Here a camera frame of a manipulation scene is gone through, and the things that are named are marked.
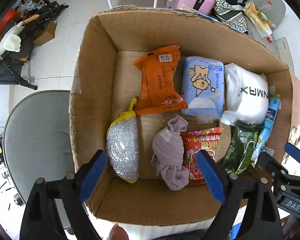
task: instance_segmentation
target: red bag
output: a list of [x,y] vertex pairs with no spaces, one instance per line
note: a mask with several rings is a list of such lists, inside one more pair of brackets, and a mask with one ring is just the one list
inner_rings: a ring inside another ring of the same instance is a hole
[[15,20],[18,17],[18,15],[19,13],[12,8],[10,8],[9,11],[7,11],[6,15],[2,18],[0,22],[0,35],[4,27],[6,26],[7,22],[10,20]]
[[196,132],[181,133],[185,153],[183,166],[189,170],[189,184],[200,185],[206,183],[196,162],[197,152],[206,150],[210,157],[216,161],[216,149],[223,127],[216,127]]

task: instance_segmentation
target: blue toothpaste tube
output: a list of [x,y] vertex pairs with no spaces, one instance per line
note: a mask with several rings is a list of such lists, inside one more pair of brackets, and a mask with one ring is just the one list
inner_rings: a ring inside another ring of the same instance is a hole
[[271,131],[274,125],[274,120],[277,116],[278,108],[280,105],[281,96],[280,95],[269,95],[269,108],[266,115],[265,120],[263,121],[263,129],[261,130],[258,140],[256,143],[256,147],[254,148],[252,157],[251,157],[251,165],[257,163],[259,153],[262,152],[263,148],[268,141]]

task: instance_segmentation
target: orange snack package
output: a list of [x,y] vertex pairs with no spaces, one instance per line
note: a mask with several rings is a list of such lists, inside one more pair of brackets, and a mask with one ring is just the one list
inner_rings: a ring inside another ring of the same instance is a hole
[[173,88],[179,59],[179,46],[172,45],[156,49],[134,62],[142,71],[141,96],[135,108],[137,115],[187,108],[186,101]]
[[196,132],[181,133],[185,153],[183,166],[189,170],[189,184],[201,185],[206,183],[196,162],[197,152],[206,150],[210,157],[216,162],[216,149],[223,127],[215,127]]

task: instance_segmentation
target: wooden handle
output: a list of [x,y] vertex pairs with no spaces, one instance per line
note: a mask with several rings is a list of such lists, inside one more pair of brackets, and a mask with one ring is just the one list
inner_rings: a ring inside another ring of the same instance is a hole
[[23,24],[28,24],[28,23],[30,23],[30,22],[32,22],[32,21],[38,19],[39,16],[40,16],[39,14],[32,15],[32,16],[29,17],[28,19],[24,20],[24,21],[23,21]]

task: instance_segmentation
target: qr code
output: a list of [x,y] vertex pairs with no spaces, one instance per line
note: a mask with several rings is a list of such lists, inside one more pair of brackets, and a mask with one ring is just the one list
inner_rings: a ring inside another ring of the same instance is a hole
[[161,55],[159,56],[159,60],[160,62],[163,62],[163,61],[172,61],[172,57],[170,54],[168,55]]

